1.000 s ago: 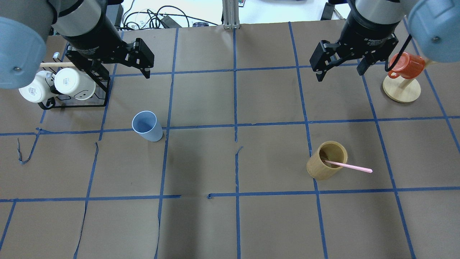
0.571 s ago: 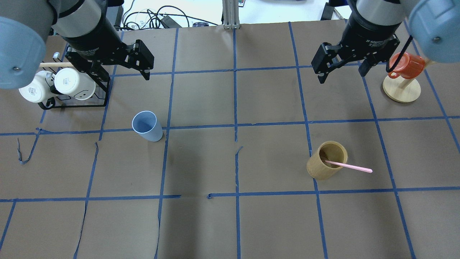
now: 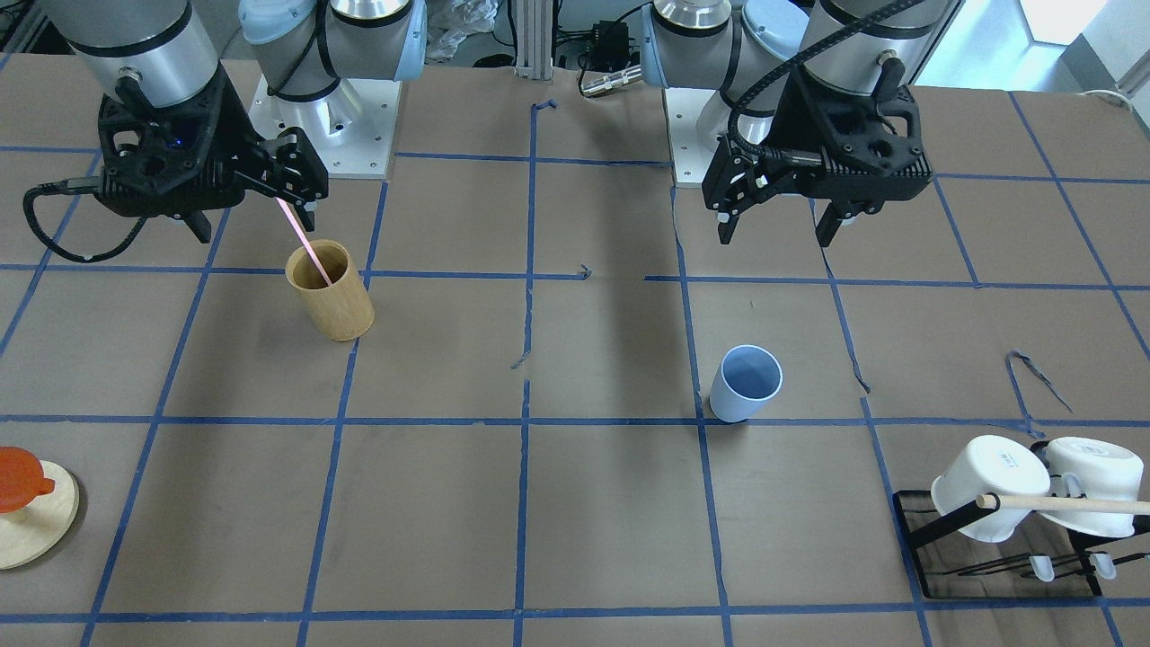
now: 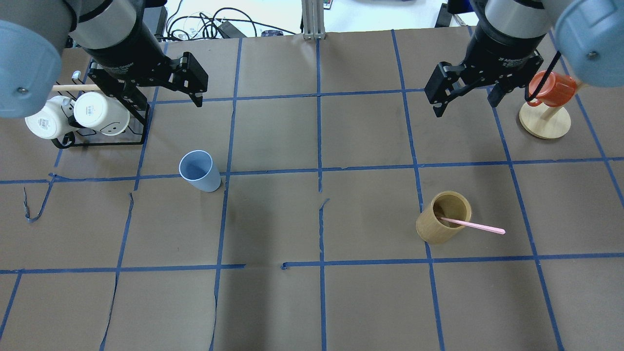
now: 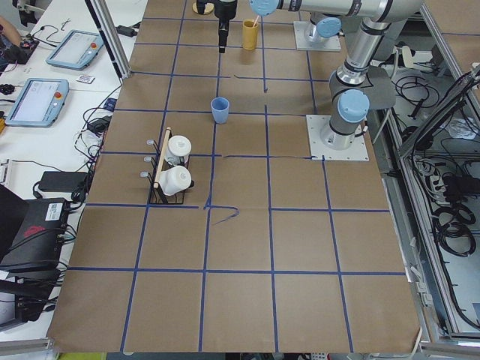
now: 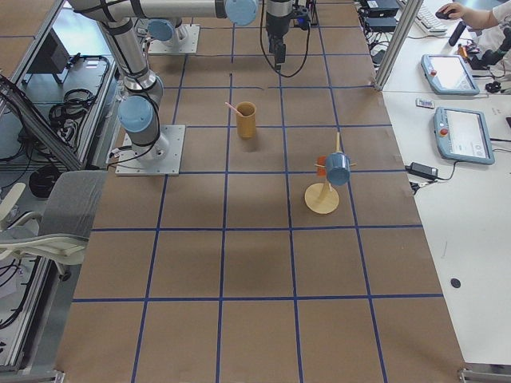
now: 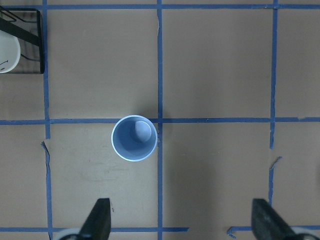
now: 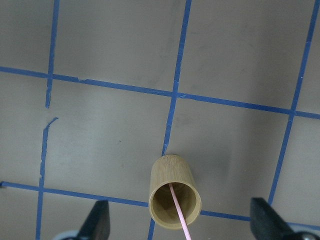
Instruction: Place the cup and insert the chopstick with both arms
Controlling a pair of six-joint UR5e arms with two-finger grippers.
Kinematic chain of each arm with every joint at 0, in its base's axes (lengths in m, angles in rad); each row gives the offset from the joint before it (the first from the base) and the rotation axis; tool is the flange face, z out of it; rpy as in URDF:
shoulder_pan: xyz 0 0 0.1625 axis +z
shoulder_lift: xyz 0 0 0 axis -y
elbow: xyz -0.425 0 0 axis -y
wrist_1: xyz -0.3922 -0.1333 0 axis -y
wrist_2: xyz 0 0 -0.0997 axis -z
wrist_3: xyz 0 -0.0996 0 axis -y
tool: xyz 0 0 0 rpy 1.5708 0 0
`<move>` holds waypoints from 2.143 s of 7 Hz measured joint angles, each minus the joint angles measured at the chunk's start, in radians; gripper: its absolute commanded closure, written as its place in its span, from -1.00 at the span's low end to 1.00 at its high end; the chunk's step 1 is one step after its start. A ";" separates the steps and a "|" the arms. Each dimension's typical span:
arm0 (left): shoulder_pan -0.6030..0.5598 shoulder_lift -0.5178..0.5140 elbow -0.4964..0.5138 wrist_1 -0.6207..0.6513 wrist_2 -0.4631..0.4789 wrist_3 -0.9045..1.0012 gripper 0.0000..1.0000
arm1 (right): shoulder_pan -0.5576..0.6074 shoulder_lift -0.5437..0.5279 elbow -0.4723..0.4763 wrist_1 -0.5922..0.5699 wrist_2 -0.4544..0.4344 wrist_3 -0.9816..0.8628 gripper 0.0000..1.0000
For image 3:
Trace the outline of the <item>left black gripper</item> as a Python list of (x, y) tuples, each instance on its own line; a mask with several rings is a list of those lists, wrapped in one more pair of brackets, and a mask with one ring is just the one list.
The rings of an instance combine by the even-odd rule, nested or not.
[(720, 137), (702, 184), (720, 244), (733, 241), (752, 206), (802, 195), (829, 201), (816, 223), (816, 242), (826, 249), (849, 219), (919, 197), (931, 184), (923, 123), (902, 83), (904, 68), (877, 71), (862, 94), (839, 92), (804, 69), (789, 74), (764, 155)]

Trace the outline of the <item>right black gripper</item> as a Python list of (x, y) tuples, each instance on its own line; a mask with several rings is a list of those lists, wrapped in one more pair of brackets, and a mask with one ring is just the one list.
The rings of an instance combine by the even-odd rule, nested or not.
[(209, 244), (212, 221), (202, 210), (233, 208), (255, 191), (296, 206), (304, 232), (315, 232), (316, 201), (329, 195), (329, 174), (301, 128), (259, 134), (224, 66), (197, 93), (168, 107), (146, 98), (141, 79), (120, 74), (100, 103), (102, 205), (124, 217), (175, 217)]

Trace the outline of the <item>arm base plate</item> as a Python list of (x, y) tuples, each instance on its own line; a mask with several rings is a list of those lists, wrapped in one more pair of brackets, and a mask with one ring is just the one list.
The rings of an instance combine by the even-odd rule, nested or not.
[(669, 87), (664, 90), (667, 134), (675, 184), (678, 188), (699, 188), (724, 134), (730, 106), (718, 90)]
[(250, 120), (270, 138), (301, 128), (334, 179), (384, 182), (394, 148), (402, 82), (344, 79), (332, 94), (313, 102), (288, 102), (267, 94), (260, 79)]

